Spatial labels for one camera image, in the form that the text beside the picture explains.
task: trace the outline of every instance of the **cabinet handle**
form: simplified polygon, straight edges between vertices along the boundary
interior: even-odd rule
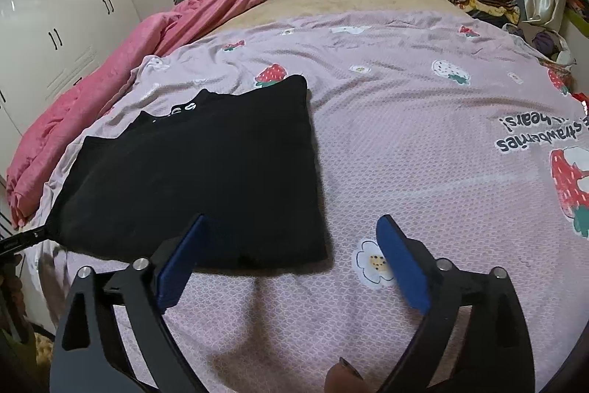
[[[57,50],[57,44],[55,43],[53,36],[51,35],[51,32],[48,32],[49,37],[51,38],[51,40],[53,41],[53,45],[55,46],[55,50]]]
[[[55,27],[53,28],[53,32],[55,32],[55,35],[57,36],[57,39],[60,41],[60,46],[62,46],[63,44],[61,43],[60,33],[57,32],[57,29],[55,29]]]

